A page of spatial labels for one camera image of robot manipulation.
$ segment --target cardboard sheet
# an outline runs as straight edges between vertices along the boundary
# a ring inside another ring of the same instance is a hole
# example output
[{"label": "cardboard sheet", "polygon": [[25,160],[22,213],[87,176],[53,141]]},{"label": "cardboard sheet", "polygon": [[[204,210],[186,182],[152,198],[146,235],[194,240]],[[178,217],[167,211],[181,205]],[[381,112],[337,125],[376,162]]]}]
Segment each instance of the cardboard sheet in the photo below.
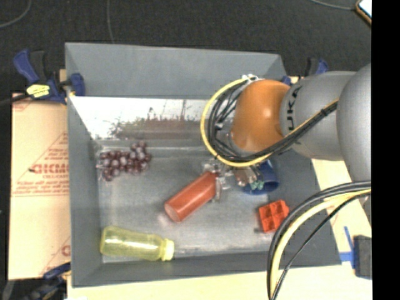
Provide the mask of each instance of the cardboard sheet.
[{"label": "cardboard sheet", "polygon": [[66,106],[12,107],[8,279],[41,277],[70,260]]}]

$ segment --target bottle cap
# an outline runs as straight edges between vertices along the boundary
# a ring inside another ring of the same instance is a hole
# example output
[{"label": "bottle cap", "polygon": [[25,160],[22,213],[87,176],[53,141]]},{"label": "bottle cap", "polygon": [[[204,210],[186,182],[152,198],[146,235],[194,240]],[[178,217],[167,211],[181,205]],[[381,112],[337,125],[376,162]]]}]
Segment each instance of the bottle cap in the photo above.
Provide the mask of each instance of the bottle cap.
[{"label": "bottle cap", "polygon": [[171,260],[174,256],[174,251],[175,251],[175,244],[174,241],[165,239],[165,250],[164,254],[161,256],[161,260]]}]

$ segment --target grapes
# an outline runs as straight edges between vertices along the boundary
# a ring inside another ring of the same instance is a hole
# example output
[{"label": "grapes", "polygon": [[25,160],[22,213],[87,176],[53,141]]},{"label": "grapes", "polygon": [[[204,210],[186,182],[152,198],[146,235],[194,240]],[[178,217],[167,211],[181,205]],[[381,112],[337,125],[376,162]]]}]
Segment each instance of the grapes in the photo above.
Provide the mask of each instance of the grapes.
[{"label": "grapes", "polygon": [[99,154],[97,168],[101,169],[101,177],[112,181],[123,171],[134,176],[149,169],[151,155],[147,152],[147,144],[140,140],[130,145],[130,151],[110,150]]}]

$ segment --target gray bin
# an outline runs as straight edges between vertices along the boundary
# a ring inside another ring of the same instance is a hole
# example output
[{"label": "gray bin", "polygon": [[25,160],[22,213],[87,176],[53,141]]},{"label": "gray bin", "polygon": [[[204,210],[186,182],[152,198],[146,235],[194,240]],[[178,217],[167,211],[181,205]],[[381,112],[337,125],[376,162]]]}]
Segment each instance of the gray bin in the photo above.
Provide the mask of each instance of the gray bin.
[{"label": "gray bin", "polygon": [[[248,196],[232,187],[223,192],[221,201],[210,202],[175,224],[163,213],[163,202],[198,177],[201,164],[211,158],[201,142],[198,117],[187,120],[181,133],[161,123],[156,130],[106,137],[96,134],[93,126],[99,121],[96,106],[107,111],[101,104],[104,100],[128,102],[132,108],[139,103],[156,106],[161,99],[201,104],[243,74],[280,79],[285,75],[281,58],[258,52],[73,43],[66,44],[66,69],[67,75],[82,74],[88,95],[68,102],[72,285],[264,271],[272,233],[258,231],[257,208],[275,199],[285,199],[293,208],[318,191],[309,159],[285,152],[272,160],[280,186],[268,196]],[[120,116],[109,111],[109,121],[116,119]],[[150,170],[139,177],[123,175],[106,185],[99,179],[96,155],[107,148],[128,148],[137,138],[148,142],[154,156]],[[323,216],[310,221],[310,226]],[[108,224],[173,239],[176,256],[169,262],[103,256],[99,240]],[[299,231],[287,256],[309,230]],[[324,227],[318,236],[322,239],[304,250],[297,264],[339,263],[331,228]]]}]

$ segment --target orange bottle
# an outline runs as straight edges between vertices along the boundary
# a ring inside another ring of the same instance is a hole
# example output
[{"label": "orange bottle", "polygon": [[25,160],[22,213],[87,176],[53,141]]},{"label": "orange bottle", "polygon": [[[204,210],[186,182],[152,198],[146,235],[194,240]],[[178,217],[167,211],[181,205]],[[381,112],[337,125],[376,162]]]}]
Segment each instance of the orange bottle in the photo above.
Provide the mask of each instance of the orange bottle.
[{"label": "orange bottle", "polygon": [[180,223],[216,195],[217,174],[206,171],[164,203],[167,215]]}]

